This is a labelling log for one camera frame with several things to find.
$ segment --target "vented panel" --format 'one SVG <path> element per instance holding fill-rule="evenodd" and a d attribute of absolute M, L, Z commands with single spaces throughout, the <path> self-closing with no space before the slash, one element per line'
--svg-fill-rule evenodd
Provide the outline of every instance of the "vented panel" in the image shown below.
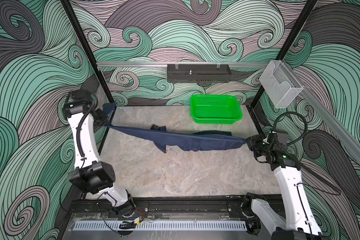
<path fill-rule="evenodd" d="M 107 224 L 114 230 L 123 231 L 119 228 L 122 221 L 110 220 Z M 104 221 L 93 220 L 93 221 L 76 221 L 73 231 L 93 231 L 93 230 L 104 230 L 111 231 Z M 229 220 L 156 220 L 156 221 L 143 221 L 137 225 L 134 231 L 181 231 L 181 230 L 208 230 L 208 231 L 247 231 L 245 221 L 229 221 Z"/>
<path fill-rule="evenodd" d="M 209 86 L 211 83 L 229 83 L 231 70 L 227 64 L 168 64 L 169 83 L 197 83 Z"/>

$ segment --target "aluminum rail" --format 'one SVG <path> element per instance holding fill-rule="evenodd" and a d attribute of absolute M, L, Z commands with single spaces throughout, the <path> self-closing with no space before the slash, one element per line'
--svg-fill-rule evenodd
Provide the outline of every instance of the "aluminum rail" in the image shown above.
<path fill-rule="evenodd" d="M 240 63 L 240 62 L 147 62 L 147 61 L 101 61 L 97 62 L 99 68 L 166 68 L 168 64 L 228 64 L 231 68 L 266 68 L 266 63 Z"/>

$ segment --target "transparent box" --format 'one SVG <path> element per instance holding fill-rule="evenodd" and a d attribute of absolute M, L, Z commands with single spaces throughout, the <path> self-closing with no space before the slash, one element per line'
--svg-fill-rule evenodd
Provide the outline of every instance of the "transparent box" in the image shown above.
<path fill-rule="evenodd" d="M 260 82 L 275 108 L 287 108 L 303 90 L 293 69 L 281 60 L 269 62 L 260 77 Z"/>

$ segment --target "metal grille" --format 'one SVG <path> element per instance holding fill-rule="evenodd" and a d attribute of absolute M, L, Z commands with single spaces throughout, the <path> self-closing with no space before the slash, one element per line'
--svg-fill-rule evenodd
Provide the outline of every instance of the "metal grille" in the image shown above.
<path fill-rule="evenodd" d="M 119 225 L 122 221 L 109 220 L 106 221 L 108 226 L 114 230 L 122 231 L 119 229 Z M 93 230 L 109 230 L 111 231 L 104 221 L 93 220 L 93 221 L 76 221 L 73 231 L 93 231 Z M 229 221 L 229 220 L 156 220 L 152 222 L 144 221 L 137 225 L 134 231 L 154 231 L 154 230 L 208 230 L 208 231 L 247 231 L 245 221 Z"/>

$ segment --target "black frame post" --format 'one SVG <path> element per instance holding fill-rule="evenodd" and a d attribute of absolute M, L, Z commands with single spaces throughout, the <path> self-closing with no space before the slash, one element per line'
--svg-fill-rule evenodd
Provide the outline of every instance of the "black frame post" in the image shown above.
<path fill-rule="evenodd" d="M 108 101 L 110 103 L 114 103 L 115 101 L 113 100 L 112 94 L 110 93 L 110 90 L 107 86 L 107 82 L 104 78 L 104 75 L 97 68 L 96 58 L 91 51 L 91 47 L 89 46 L 89 43 L 88 43 L 88 41 L 84 35 L 84 32 L 79 24 L 76 14 L 73 11 L 70 1 L 69 0 L 60 0 L 60 2 L 68 16 L 69 21 L 71 22 L 73 30 L 76 32 L 77 38 L 79 39 L 81 46 L 83 47 L 83 50 L 84 50 L 85 54 L 87 55 L 89 63 L 91 64 L 91 66 L 95 72 L 95 75 L 96 75 L 97 79 L 99 80 L 99 83 L 100 83 L 102 89 L 104 90 L 104 93 L 106 94 Z"/>
<path fill-rule="evenodd" d="M 289 33 L 287 39 L 285 40 L 283 46 L 281 47 L 279 54 L 277 55 L 275 60 L 283 60 L 284 57 L 287 55 L 289 49 L 291 48 L 293 42 L 299 35 L 300 31 L 302 30 L 305 22 L 308 19 L 308 16 L 311 14 L 313 8 L 315 7 L 317 0 L 308 0 L 307 3 L 304 5 L 299 17 L 296 19 L 295 24 L 291 32 Z M 259 90 L 257 91 L 254 99 L 251 102 L 250 109 L 254 109 L 257 103 L 260 101 L 261 96 L 264 93 L 263 86 L 260 86 Z"/>

